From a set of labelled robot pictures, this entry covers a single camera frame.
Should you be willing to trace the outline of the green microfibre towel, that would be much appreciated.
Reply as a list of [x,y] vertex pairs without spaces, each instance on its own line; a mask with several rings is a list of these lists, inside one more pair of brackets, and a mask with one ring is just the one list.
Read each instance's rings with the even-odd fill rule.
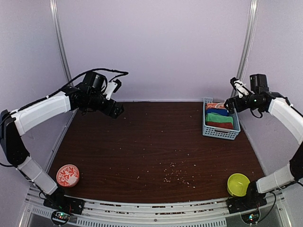
[[223,116],[214,113],[208,113],[206,115],[206,122],[217,122],[217,123],[231,123],[233,124],[233,118],[231,116]]

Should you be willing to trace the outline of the dark red towel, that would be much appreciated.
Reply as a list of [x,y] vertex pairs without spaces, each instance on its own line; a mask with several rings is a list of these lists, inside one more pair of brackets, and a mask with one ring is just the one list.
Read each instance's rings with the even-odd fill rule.
[[233,130],[233,124],[231,122],[206,122],[206,125]]

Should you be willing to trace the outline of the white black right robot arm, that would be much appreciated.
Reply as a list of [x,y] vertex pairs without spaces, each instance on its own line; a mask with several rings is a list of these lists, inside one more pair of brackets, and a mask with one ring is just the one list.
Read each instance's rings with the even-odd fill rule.
[[269,90],[264,74],[251,75],[248,87],[237,78],[231,79],[231,85],[237,93],[231,99],[233,111],[240,113],[250,110],[251,113],[256,112],[258,118],[265,113],[278,125],[277,132],[273,135],[270,133],[274,126],[269,126],[269,132],[261,132],[267,139],[273,139],[267,144],[273,146],[273,160],[277,161],[277,155],[283,150],[289,152],[289,160],[282,161],[277,170],[249,184],[242,203],[246,208],[252,209],[266,193],[284,189],[303,178],[303,115],[286,96]]

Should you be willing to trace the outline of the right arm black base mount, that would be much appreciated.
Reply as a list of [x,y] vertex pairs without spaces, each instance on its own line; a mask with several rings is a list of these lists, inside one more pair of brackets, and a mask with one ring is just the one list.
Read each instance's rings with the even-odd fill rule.
[[226,201],[230,214],[243,212],[251,209],[257,209],[260,206],[267,205],[265,193],[259,193],[255,189],[248,189],[243,197],[228,198]]

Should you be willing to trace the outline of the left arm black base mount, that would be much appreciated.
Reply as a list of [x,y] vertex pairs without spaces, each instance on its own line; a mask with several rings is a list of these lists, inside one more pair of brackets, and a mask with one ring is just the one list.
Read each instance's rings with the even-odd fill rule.
[[62,187],[58,187],[52,194],[43,193],[43,195],[45,196],[44,206],[46,207],[63,211],[67,214],[82,214],[85,201],[66,196]]

